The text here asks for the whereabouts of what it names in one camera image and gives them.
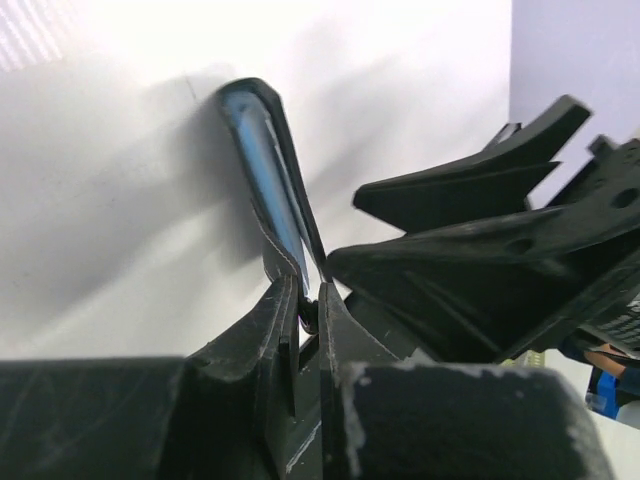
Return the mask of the black card holder wallet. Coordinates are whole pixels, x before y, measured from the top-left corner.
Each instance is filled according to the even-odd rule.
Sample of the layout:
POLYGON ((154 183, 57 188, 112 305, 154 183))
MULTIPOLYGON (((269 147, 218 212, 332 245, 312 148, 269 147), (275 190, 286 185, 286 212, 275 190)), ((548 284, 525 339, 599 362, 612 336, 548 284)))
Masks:
POLYGON ((326 254, 313 215, 280 95, 260 78, 243 78, 215 94, 233 138, 258 218, 308 278, 308 252, 324 281, 326 254))

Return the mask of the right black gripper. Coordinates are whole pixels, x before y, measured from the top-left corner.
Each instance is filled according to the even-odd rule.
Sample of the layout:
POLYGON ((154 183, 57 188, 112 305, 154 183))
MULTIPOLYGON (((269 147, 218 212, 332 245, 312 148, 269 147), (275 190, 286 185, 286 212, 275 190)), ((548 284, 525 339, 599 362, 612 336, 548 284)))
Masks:
POLYGON ((329 255, 359 316, 405 327, 446 362, 499 362, 565 336, 638 351, 638 141, 596 138, 550 205, 525 210, 590 116, 563 95, 476 154, 359 187, 355 208, 417 233, 329 255))

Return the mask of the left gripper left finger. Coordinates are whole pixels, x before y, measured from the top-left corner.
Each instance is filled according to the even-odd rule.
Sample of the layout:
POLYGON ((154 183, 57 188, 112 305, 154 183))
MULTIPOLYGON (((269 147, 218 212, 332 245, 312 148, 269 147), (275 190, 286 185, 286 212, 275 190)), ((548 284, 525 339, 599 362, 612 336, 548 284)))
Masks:
POLYGON ((281 479, 295 413, 298 281, 273 281, 242 319, 189 360, 195 479, 281 479))

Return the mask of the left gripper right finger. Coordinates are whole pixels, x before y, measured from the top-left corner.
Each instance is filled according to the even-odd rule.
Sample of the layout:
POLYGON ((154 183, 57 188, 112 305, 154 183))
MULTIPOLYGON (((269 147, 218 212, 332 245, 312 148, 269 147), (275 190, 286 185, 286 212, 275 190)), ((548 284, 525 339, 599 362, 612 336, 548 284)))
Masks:
POLYGON ((414 402, 396 357, 348 312, 332 283, 319 296, 325 479, 413 479, 414 402))

